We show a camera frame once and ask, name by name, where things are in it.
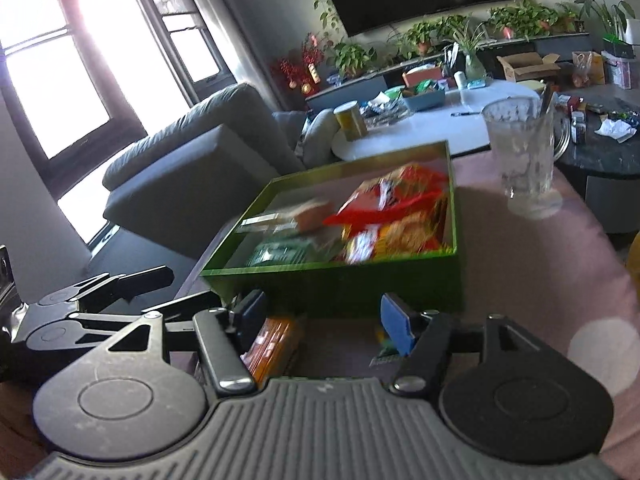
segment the white round table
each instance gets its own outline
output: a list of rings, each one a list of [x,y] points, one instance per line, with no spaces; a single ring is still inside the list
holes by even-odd
[[[456,112],[480,112],[487,104],[507,97],[538,97],[526,86],[494,80],[485,88],[447,92],[443,107],[418,112],[396,124],[369,129],[363,139],[349,142],[344,132],[335,134],[332,151],[342,160],[395,152],[441,140],[449,141],[451,155],[471,152],[489,145],[481,115],[452,117]]]

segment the blue gripper pad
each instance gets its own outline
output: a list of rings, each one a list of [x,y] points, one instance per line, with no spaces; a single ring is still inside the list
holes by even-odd
[[[395,294],[385,294],[380,300],[380,321],[398,353],[407,356],[418,339],[411,327],[414,311]]]

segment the sofa armrest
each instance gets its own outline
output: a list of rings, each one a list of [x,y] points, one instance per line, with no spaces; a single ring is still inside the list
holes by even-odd
[[[198,259],[278,173],[227,126],[180,146],[114,189],[104,217]]]
[[[307,169],[340,161],[331,151],[331,143],[339,130],[333,110],[322,110],[316,116],[302,139],[302,163]]]

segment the black marble table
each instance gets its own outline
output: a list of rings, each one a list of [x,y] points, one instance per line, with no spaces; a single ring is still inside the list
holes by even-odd
[[[588,103],[598,103],[608,109],[620,110],[616,99],[622,99],[631,107],[640,109],[640,90],[623,90],[615,85],[596,85],[575,89],[564,94],[585,98]],[[569,143],[556,166],[571,182],[582,197],[586,193],[588,176],[613,180],[640,180],[640,132],[631,139],[619,143],[610,137],[595,133],[600,129],[600,118],[587,113],[585,144]]]

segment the potted plant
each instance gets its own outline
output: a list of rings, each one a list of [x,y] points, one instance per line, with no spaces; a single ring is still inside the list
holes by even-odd
[[[371,47],[366,50],[357,43],[345,43],[341,41],[332,47],[334,56],[331,62],[340,71],[340,75],[347,75],[351,78],[364,74],[372,63],[378,59],[376,49]]]
[[[559,25],[562,27],[563,32],[578,32],[577,19],[578,12],[576,11],[574,4],[570,2],[560,2],[556,4],[556,7],[561,9],[559,13]]]
[[[490,10],[488,23],[506,40],[516,37],[514,24],[517,22],[517,7],[494,7]]]
[[[606,0],[602,0],[602,3],[595,0],[576,0],[576,4],[581,5],[580,19],[583,16],[591,16],[591,13],[595,13],[606,36],[613,36],[619,38],[626,30],[626,15],[628,14],[633,19],[636,18],[631,5],[625,0],[620,0],[617,4],[608,6]]]
[[[558,22],[555,9],[522,0],[519,7],[495,7],[490,11],[488,23],[505,38],[531,38],[548,36]]]
[[[469,81],[483,79],[486,77],[486,70],[478,59],[478,47],[484,40],[484,30],[482,23],[471,31],[467,21],[464,28],[451,25],[450,40],[459,44],[460,50],[465,54],[465,74]]]
[[[391,35],[386,42],[394,50],[390,56],[390,65],[408,61],[418,55],[415,45],[409,43],[405,35],[400,32]]]
[[[435,22],[414,23],[412,27],[405,32],[404,39],[407,43],[414,45],[418,49],[421,56],[426,56],[433,44],[434,36],[438,32]]]
[[[450,16],[443,16],[437,19],[434,22],[434,26],[436,27],[436,38],[438,40],[447,39],[452,33],[452,26],[464,28],[467,20],[468,16],[462,16],[461,14],[452,14]]]

